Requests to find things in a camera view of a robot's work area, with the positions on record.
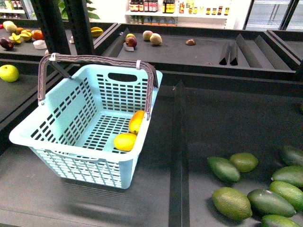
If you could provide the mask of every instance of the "gray basket handle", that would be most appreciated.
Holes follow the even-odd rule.
[[[151,105],[152,105],[152,89],[153,85],[155,87],[159,87],[157,72],[156,69],[150,65],[149,63],[145,63],[142,61],[126,61],[120,60],[115,58],[108,58],[108,57],[101,57],[101,56],[94,56],[94,55],[66,55],[66,54],[48,54],[44,56],[40,63],[39,63],[39,74],[38,74],[38,102],[43,105],[42,100],[45,99],[45,91],[46,91],[46,70],[47,66],[50,62],[55,61],[64,61],[64,62],[94,62],[94,63],[101,63],[106,65],[112,66],[119,66],[119,67],[129,67],[129,68],[137,68],[143,69],[146,71],[148,76],[147,81],[147,90],[146,90],[146,102],[145,102],[145,112],[147,113],[147,120],[150,118],[151,113]]]

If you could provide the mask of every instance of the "light blue plastic basket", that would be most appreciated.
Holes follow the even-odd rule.
[[[110,79],[109,74],[135,75],[136,81]],[[162,74],[157,71],[160,85]],[[130,186],[150,119],[143,119],[134,148],[114,147],[116,135],[146,105],[145,70],[105,65],[81,67],[63,79],[11,132],[13,143],[30,147],[58,176],[126,189]],[[159,88],[153,87],[151,113]]]

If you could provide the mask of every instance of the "green plant leaf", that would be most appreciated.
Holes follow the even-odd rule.
[[[60,8],[65,8],[64,1],[59,2],[58,6],[59,6]]]
[[[64,19],[64,20],[68,20],[66,8],[64,8],[64,9],[62,10],[62,12],[61,12],[61,17],[62,17],[62,19]]]
[[[94,10],[96,10],[96,8],[93,8],[93,7],[87,7],[87,10],[88,10],[88,11],[94,11]]]
[[[95,14],[95,13],[88,13],[89,14],[89,18],[92,18],[92,19],[100,19],[100,17]]]

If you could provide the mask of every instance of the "shopping basket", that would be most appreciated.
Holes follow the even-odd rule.
[[[57,61],[89,64],[70,76]],[[66,78],[45,94],[48,64]],[[135,79],[126,81],[130,75]],[[47,55],[39,64],[39,105],[12,130],[9,139],[31,148],[60,177],[126,189],[143,147],[161,79],[162,73],[145,62]],[[145,114],[134,148],[120,151],[113,140],[129,132],[129,120],[138,110]]]

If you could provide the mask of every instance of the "refrigerator door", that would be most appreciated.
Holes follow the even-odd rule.
[[[278,30],[290,0],[255,0],[245,30]]]
[[[287,26],[287,31],[303,31],[303,0],[299,0],[294,14]]]

